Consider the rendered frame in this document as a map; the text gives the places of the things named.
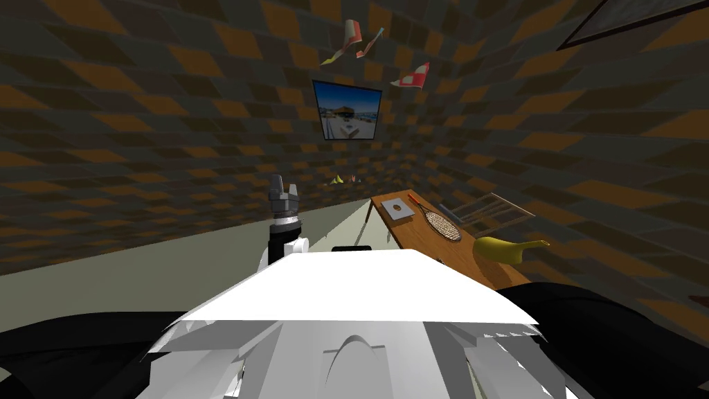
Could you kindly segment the red white curled paper shape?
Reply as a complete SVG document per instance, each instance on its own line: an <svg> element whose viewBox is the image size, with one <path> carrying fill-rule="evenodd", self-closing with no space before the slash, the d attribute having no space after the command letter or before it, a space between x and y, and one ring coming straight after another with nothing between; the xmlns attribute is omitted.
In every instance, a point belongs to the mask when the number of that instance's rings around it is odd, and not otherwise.
<svg viewBox="0 0 709 399"><path fill-rule="evenodd" d="M321 66L333 63L335 60L341 57L351 45L355 44L355 42L360 41L361 31L359 27L359 22L353 19L347 19L344 22L344 38L341 49L336 51L334 55L332 55L328 59L322 61Z"/></svg>

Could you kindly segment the brown wooden table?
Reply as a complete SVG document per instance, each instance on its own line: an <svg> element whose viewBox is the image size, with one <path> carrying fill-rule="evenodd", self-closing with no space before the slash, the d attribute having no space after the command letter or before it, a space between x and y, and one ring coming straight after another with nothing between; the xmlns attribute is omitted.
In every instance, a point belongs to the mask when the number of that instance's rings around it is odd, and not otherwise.
<svg viewBox="0 0 709 399"><path fill-rule="evenodd" d="M510 265L487 260L473 251L474 238L461 231L459 242L452 242L437 234L426 222L421 210L411 201L412 195L422 205L430 209L434 206L413 190L371 197L370 207L377 210L393 239L402 249L415 249L433 259L439 258L448 267L468 276L483 285L499 290L528 283L529 280ZM382 202L401 199L415 211L414 215L401 220L392 220L384 210Z"/></svg>

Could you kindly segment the grey square flat case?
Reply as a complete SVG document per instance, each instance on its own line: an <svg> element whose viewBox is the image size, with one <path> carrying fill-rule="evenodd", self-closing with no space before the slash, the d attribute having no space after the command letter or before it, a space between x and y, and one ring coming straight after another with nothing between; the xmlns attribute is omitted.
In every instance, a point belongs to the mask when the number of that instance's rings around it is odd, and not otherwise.
<svg viewBox="0 0 709 399"><path fill-rule="evenodd" d="M392 221L408 218L415 213L400 197L383 201L382 207Z"/></svg>

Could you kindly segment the yellow watering can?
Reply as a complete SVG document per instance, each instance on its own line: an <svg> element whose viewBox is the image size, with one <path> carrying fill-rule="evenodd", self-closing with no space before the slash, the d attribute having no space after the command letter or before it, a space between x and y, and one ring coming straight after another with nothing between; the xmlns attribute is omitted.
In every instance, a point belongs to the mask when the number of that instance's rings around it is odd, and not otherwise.
<svg viewBox="0 0 709 399"><path fill-rule="evenodd" d="M514 243L485 236L474 241L473 250L493 262L516 265L523 262L523 253L526 249L548 246L550 243L545 240Z"/></svg>

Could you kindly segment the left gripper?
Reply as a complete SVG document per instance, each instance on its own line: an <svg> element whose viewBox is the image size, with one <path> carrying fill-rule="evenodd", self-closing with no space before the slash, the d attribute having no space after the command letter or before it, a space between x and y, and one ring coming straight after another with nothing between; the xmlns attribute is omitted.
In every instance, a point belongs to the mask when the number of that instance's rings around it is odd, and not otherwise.
<svg viewBox="0 0 709 399"><path fill-rule="evenodd" d="M271 176L271 189L269 201L272 211L297 211L300 197L295 184L290 184L288 191L284 191L282 176Z"/></svg>

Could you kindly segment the red blue thin paper strip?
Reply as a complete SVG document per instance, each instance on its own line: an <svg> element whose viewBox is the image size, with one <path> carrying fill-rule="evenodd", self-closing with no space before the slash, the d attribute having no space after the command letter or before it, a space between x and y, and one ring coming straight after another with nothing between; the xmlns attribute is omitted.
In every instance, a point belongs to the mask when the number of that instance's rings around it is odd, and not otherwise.
<svg viewBox="0 0 709 399"><path fill-rule="evenodd" d="M375 42L382 36L382 33L384 32L384 28L380 28L377 34L367 43L366 47L362 51L358 51L356 53L357 58L362 58L367 55L367 53L371 50L371 48L374 46Z"/></svg>

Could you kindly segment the black framed blue picture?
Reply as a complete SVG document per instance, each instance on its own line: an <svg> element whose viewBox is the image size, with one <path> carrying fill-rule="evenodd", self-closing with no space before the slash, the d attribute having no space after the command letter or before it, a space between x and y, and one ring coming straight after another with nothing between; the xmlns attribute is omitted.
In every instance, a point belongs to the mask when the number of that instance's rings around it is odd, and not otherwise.
<svg viewBox="0 0 709 399"><path fill-rule="evenodd" d="M318 117L326 141L375 138L382 91L314 80Z"/></svg>

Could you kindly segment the red handled tennis racket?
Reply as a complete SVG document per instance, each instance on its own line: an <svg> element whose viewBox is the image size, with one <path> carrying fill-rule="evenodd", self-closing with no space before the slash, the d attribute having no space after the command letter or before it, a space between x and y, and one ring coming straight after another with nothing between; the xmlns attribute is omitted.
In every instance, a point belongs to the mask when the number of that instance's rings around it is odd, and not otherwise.
<svg viewBox="0 0 709 399"><path fill-rule="evenodd" d="M412 196L412 194L408 194L408 197L421 210L428 226L430 226L439 236L452 242L459 242L461 240L461 232L455 224L443 217L440 213L425 207L418 199Z"/></svg>

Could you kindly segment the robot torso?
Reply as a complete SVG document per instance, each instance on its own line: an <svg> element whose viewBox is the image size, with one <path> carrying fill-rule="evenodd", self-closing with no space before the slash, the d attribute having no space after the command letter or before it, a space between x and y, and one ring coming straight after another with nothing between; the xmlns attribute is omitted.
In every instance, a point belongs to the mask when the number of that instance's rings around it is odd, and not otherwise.
<svg viewBox="0 0 709 399"><path fill-rule="evenodd" d="M176 320L137 399L579 399L539 337L418 251L290 254Z"/></svg>

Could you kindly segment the red white flat paper shape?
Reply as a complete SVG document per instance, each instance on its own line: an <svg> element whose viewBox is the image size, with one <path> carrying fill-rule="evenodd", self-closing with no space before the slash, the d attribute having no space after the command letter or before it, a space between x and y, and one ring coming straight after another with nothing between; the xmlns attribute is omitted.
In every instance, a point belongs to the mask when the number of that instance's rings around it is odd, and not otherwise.
<svg viewBox="0 0 709 399"><path fill-rule="evenodd" d="M412 87L412 88L421 89L425 83L426 78L427 78L429 67L430 67L430 63L425 62L424 64L419 66L416 70L414 70L412 73L410 73L398 80L394 80L394 81L390 82L390 84L395 87L401 87L401 88Z"/></svg>

